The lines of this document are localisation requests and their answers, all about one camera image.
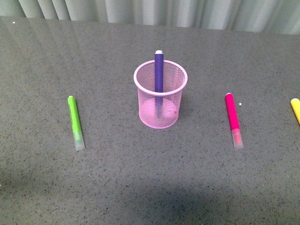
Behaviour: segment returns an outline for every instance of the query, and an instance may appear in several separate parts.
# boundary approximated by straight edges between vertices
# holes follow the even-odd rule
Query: curtain
[[[0,15],[300,34],[300,0],[0,0]]]

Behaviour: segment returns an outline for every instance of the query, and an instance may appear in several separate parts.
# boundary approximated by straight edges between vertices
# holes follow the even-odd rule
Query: pen holder
[[[154,60],[143,63],[135,70],[134,81],[141,121],[158,129],[173,125],[178,119],[182,90],[188,81],[184,68],[175,62],[164,60],[162,93],[155,92]]]

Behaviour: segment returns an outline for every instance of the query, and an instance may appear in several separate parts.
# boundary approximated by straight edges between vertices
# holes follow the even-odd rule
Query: table surface
[[[300,36],[0,17],[0,39],[2,224],[298,224]],[[157,49],[188,74],[166,129],[133,81]]]

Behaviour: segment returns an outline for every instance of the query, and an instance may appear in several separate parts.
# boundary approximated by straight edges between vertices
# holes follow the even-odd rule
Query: marker cap
[[[240,129],[233,129],[231,133],[234,147],[236,149],[242,149],[244,145],[242,141],[242,136],[240,135]]]
[[[75,148],[77,151],[83,150],[85,148],[83,142],[83,134],[81,130],[76,130],[73,132],[74,141],[75,141]]]

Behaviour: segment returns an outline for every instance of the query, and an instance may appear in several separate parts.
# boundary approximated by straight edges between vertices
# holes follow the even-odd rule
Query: yellow marker
[[[297,117],[297,120],[300,124],[300,101],[297,98],[291,100],[292,109]]]

